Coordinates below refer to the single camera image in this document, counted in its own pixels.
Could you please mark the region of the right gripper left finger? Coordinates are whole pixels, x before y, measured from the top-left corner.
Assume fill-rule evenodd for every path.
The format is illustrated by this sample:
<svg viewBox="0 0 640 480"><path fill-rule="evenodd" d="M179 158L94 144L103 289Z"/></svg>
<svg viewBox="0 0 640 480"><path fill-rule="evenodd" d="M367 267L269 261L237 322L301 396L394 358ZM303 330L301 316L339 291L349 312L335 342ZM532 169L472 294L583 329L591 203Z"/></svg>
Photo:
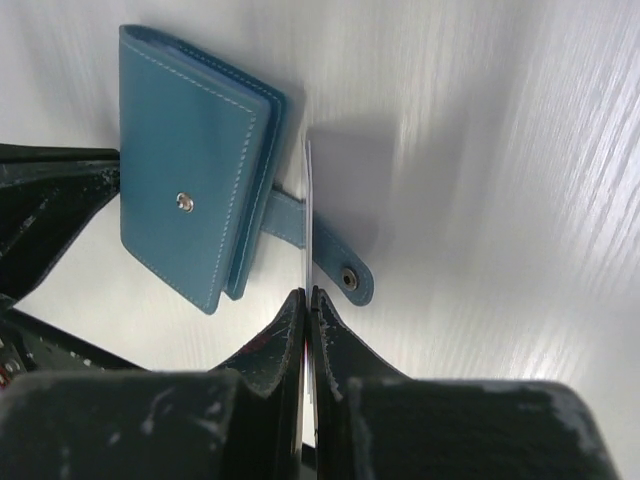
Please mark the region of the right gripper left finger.
<svg viewBox="0 0 640 480"><path fill-rule="evenodd" d="M295 479L305 294L208 371L40 370L1 389L5 479Z"/></svg>

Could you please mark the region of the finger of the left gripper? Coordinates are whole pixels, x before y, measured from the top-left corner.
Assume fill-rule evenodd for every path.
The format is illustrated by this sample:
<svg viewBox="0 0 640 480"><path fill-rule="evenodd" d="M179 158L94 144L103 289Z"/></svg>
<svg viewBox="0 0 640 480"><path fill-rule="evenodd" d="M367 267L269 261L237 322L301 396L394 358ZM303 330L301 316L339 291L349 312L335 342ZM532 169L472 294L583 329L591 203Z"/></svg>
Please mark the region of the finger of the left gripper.
<svg viewBox="0 0 640 480"><path fill-rule="evenodd" d="M115 149L1 146L3 305L40 285L119 181Z"/></svg>

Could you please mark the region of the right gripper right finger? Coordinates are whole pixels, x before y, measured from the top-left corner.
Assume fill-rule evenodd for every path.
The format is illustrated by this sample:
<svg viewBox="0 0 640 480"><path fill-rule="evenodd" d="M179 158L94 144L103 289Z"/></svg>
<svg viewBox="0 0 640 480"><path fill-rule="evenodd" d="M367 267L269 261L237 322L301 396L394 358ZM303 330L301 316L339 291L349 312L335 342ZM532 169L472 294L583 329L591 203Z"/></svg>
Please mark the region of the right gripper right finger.
<svg viewBox="0 0 640 480"><path fill-rule="evenodd" d="M322 479L614 479L586 404L548 381L418 380L377 355L315 289L310 308Z"/></svg>

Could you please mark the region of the silver VIP card top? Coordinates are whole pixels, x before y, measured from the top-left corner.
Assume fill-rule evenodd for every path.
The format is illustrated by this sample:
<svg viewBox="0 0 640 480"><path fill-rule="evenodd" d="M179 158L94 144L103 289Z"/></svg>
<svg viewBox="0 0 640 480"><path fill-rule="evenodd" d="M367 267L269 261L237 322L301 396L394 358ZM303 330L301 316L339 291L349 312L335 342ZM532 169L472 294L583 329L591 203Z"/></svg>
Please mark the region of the silver VIP card top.
<svg viewBox="0 0 640 480"><path fill-rule="evenodd" d="M313 173L311 142L308 138L303 140L304 147L304 173L305 173L305 297L306 313L310 314L313 293ZM314 410L314 377L313 361L311 355L309 318L305 320L305 400L303 403L303 440L308 444L315 443L315 410Z"/></svg>

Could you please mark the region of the blue leather card holder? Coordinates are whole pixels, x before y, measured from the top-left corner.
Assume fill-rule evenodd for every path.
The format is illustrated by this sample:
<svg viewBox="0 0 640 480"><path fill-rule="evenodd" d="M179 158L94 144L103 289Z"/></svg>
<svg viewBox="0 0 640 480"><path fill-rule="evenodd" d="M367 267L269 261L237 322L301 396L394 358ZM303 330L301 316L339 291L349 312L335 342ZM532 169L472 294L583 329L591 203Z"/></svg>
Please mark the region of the blue leather card holder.
<svg viewBox="0 0 640 480"><path fill-rule="evenodd" d="M206 314L244 294L261 234L305 249L305 203L275 182L290 103L185 40L119 30L120 236L127 251ZM369 267L317 215L313 261L357 306Z"/></svg>

